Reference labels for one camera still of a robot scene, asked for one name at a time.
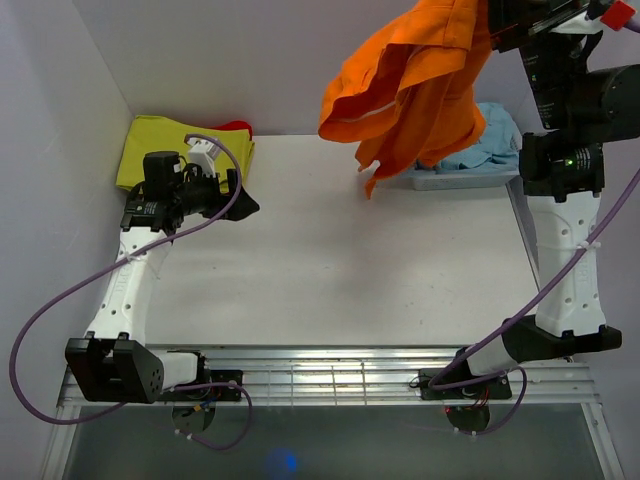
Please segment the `folded yellow trousers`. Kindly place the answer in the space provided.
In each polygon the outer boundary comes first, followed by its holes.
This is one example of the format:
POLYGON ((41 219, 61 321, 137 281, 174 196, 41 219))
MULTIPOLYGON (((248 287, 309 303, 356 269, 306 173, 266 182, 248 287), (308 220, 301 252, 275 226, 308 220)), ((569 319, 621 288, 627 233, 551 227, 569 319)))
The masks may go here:
POLYGON ((131 190, 144 179, 143 158, 155 151, 176 151, 187 157, 189 146, 184 142, 188 134, 202 134, 217 138, 236 157, 244 179, 253 159, 255 143, 246 131, 219 131, 183 124, 178 121, 151 115, 137 115, 126 136, 120 160, 116 186, 131 190))

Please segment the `folded red trousers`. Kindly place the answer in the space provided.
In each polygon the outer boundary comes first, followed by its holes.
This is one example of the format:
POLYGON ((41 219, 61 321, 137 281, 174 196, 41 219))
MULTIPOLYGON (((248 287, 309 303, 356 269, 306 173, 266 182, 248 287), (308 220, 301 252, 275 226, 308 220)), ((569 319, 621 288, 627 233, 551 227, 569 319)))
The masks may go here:
POLYGON ((212 126, 213 130, 219 131, 246 131, 249 135, 249 139, 253 138, 253 127, 250 123, 244 120, 232 120, 224 124, 212 126))

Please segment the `light blue trousers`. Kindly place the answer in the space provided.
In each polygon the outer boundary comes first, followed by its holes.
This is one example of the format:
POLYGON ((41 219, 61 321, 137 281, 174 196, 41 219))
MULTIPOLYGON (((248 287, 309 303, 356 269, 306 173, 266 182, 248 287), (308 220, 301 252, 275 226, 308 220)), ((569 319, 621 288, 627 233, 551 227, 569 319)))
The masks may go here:
POLYGON ((495 102, 479 103, 478 108, 486 122, 479 140, 444 158, 434 167, 420 166, 421 169, 440 175, 489 175, 517 169, 522 135, 511 114, 502 104, 495 102))

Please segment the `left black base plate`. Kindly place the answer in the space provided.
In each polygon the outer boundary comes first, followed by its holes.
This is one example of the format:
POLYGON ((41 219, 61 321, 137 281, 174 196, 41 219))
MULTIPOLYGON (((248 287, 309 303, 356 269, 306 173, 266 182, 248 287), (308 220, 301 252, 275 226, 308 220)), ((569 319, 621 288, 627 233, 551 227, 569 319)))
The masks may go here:
POLYGON ((242 398, 242 393, 237 389, 229 387, 229 384, 243 385, 244 372, 242 370, 210 370, 204 368, 197 374, 196 379, 189 383, 191 385, 201 385, 208 383, 224 383, 224 386, 204 387, 188 391, 166 391, 159 397, 161 402, 195 402, 202 403, 208 401, 237 402, 242 398))

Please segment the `orange trousers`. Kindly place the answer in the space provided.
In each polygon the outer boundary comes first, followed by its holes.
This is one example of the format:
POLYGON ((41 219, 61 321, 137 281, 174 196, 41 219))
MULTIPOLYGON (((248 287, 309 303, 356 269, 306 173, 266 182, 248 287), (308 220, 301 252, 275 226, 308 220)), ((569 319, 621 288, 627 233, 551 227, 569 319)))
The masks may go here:
POLYGON ((483 134, 474 84, 491 53, 488 2, 419 1, 343 63, 318 134, 357 143, 359 168, 374 170, 367 196, 415 163, 433 167, 483 134))

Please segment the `aluminium rail frame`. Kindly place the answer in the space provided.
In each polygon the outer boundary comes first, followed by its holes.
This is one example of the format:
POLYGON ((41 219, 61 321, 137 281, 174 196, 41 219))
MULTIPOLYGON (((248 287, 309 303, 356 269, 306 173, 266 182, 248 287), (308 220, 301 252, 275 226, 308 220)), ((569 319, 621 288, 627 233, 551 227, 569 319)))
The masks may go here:
POLYGON ((620 479, 624 473, 585 364, 528 363, 460 391, 427 386, 448 347, 213 348, 206 366, 240 380, 196 411, 174 393, 57 434, 48 479, 170 479, 214 461, 270 479, 620 479))

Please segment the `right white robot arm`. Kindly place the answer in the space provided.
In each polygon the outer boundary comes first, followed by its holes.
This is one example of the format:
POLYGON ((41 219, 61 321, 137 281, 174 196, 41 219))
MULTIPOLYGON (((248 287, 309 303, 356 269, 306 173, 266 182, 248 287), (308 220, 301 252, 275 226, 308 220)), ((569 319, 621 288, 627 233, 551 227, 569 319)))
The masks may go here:
POLYGON ((499 52, 517 50, 543 126, 527 133, 519 173, 537 246, 539 293, 486 339, 460 350, 439 377, 464 397, 530 361, 618 349, 599 300, 597 237, 605 186, 603 147, 639 135, 639 68, 591 70, 606 31, 637 31, 624 1, 493 1, 499 52))

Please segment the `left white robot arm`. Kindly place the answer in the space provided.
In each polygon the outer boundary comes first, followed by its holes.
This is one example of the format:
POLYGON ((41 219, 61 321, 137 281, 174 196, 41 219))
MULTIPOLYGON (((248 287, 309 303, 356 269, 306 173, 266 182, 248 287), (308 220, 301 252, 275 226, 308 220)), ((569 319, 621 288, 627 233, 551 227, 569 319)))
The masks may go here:
POLYGON ((202 356, 154 353, 146 323, 154 286, 186 217, 241 221, 259 206, 240 185, 236 167, 221 177, 218 145, 198 139, 186 155, 145 155, 143 175, 128 193, 120 223, 117 266, 101 306, 81 338, 72 338, 65 359, 84 397, 93 402, 144 403, 178 387, 201 399, 212 387, 202 356))

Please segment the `white plastic basket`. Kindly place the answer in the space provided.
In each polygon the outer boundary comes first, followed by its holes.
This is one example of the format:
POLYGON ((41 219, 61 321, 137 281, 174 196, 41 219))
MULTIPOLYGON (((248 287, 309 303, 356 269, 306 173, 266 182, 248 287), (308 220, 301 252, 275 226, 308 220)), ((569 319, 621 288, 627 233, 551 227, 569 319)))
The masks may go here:
POLYGON ((417 191, 495 188, 505 186, 518 175, 515 171, 499 172, 489 175, 454 173, 440 175, 415 165, 405 173, 410 185, 417 191))

